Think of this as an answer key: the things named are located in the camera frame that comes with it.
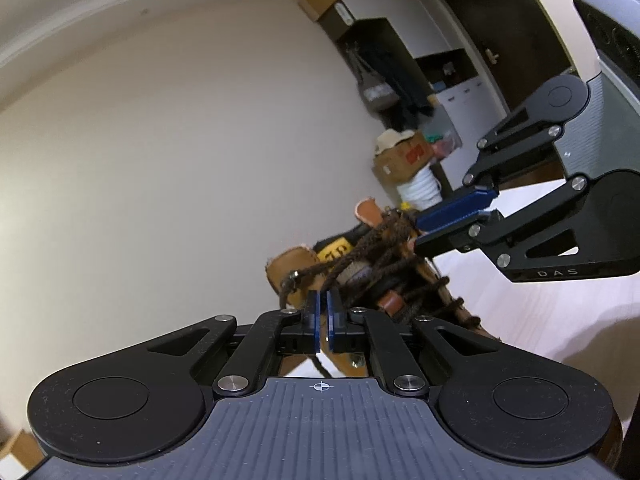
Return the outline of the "white plastic bucket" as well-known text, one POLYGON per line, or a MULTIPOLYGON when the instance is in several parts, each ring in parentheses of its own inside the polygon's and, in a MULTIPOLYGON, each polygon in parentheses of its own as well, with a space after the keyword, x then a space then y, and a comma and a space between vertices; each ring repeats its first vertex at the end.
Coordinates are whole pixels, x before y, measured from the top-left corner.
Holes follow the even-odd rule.
POLYGON ((431 208, 442 201, 442 186, 430 166, 423 167, 408 182, 398 184, 396 190, 401 200, 416 210, 431 208))

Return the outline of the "brown cardboard box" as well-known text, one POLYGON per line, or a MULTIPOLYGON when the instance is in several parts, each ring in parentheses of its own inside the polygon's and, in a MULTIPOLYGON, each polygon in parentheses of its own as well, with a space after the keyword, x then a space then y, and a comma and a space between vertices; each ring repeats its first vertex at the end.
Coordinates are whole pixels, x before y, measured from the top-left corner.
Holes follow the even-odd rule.
POLYGON ((375 141, 373 169, 384 184, 409 182, 435 157, 420 131, 387 129, 375 141))

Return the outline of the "white shoe cabinet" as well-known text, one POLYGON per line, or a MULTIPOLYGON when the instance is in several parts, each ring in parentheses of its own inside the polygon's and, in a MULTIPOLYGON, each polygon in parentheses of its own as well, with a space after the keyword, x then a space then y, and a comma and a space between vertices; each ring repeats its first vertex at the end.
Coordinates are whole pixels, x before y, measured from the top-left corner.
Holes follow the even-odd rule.
POLYGON ((506 113, 498 107, 489 84, 477 73, 464 49, 421 56, 416 64, 454 127, 457 146, 440 164, 455 190, 477 160, 477 142, 506 113))

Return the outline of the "hanging grey bag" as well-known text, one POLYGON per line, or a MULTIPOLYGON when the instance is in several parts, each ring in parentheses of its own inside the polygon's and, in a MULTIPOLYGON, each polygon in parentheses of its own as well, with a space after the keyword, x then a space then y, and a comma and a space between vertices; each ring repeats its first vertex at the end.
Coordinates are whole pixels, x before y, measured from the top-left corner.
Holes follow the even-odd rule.
POLYGON ((360 98, 370 113, 381 113, 400 100, 394 88, 356 50, 349 50, 348 57, 357 79, 360 98))

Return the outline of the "dark entrance door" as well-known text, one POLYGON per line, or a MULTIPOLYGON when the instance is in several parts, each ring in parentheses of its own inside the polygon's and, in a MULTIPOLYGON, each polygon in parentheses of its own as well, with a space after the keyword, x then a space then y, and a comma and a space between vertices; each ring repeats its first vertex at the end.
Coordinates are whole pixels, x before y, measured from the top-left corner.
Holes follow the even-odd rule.
POLYGON ((548 79, 573 69, 537 0, 444 0, 513 110, 548 79))

